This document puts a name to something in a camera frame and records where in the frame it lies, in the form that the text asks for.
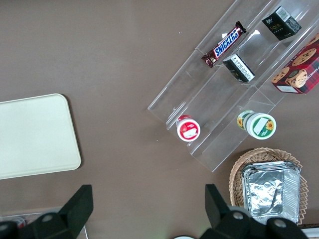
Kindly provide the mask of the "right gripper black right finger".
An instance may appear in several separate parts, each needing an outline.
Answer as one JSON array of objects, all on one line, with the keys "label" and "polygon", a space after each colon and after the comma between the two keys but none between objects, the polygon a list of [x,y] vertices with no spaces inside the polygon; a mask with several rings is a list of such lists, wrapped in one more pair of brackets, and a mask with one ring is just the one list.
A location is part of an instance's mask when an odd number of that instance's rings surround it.
[{"label": "right gripper black right finger", "polygon": [[202,239],[306,239],[306,234],[292,221],[270,218],[266,224],[246,213],[230,210],[214,184],[205,185],[205,210],[211,224]]}]

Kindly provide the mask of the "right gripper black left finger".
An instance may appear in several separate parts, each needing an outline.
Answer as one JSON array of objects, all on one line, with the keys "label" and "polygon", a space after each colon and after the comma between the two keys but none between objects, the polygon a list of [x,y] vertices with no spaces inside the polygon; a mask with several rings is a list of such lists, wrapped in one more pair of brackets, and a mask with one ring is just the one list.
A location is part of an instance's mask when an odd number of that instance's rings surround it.
[{"label": "right gripper black left finger", "polygon": [[75,239],[93,212],[91,185],[82,185],[56,213],[46,213],[19,228],[16,222],[0,223],[2,239]]}]

